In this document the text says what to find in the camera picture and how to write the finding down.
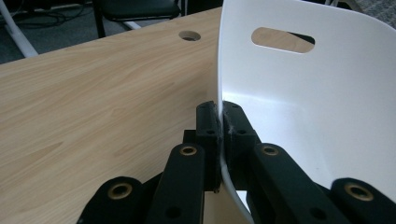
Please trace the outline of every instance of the brass insert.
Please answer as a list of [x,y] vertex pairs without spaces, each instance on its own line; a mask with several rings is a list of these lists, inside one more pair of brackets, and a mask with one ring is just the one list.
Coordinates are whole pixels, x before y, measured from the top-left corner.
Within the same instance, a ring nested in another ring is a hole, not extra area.
[[108,190],[107,196],[112,200],[128,197],[132,192],[132,186],[128,183],[117,183]]
[[197,149],[195,147],[183,147],[180,150],[180,154],[183,156],[192,156],[197,153]]
[[370,202],[374,198],[374,195],[372,192],[370,192],[370,190],[360,185],[354,183],[347,183],[344,188],[346,190],[346,193],[358,200]]
[[277,148],[265,146],[262,147],[262,153],[268,156],[276,156],[277,154],[279,154],[279,150],[277,150]]

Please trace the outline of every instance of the black office chair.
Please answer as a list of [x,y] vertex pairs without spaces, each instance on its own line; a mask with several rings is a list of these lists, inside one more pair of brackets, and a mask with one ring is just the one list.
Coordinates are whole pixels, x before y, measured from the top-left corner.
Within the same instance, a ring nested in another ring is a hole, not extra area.
[[162,20],[185,15],[185,0],[92,0],[99,38],[105,37],[103,17],[109,21]]

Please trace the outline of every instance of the table surface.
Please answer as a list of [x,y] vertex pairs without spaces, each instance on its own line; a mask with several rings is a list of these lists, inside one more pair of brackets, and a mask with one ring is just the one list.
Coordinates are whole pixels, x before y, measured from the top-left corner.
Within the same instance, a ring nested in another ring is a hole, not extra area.
[[[217,98],[220,12],[0,65],[0,222],[76,223],[108,179],[160,173]],[[206,194],[205,223],[245,223],[221,192]]]

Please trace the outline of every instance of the metal screw hole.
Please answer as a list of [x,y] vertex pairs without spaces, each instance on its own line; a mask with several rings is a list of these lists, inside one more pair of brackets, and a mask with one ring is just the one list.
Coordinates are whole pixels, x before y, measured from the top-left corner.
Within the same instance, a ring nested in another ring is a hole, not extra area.
[[180,208],[178,208],[178,207],[170,207],[170,208],[166,209],[165,214],[167,217],[174,219],[174,218],[178,218],[181,216],[181,211],[180,211]]
[[276,156],[277,154],[279,154],[279,150],[277,150],[277,148],[265,146],[262,148],[262,153],[268,156]]
[[107,196],[112,200],[119,200],[128,197],[132,192],[132,186],[128,183],[117,183],[111,186]]
[[372,192],[357,184],[348,183],[345,185],[345,190],[346,193],[361,201],[370,202],[374,198]]
[[316,219],[325,220],[327,218],[326,213],[320,208],[313,207],[309,212],[311,213],[311,216]]
[[180,154],[183,156],[192,156],[197,153],[197,149],[195,147],[183,147],[180,150]]

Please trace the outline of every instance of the chair backrest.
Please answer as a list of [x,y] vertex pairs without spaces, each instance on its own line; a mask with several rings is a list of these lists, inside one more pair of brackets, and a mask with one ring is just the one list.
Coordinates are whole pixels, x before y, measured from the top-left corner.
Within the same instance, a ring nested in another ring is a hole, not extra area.
[[[267,27],[315,38],[307,53],[262,47]],[[396,201],[396,31],[369,16],[298,0],[228,0],[219,99],[240,104],[263,142],[319,184],[354,177]]]

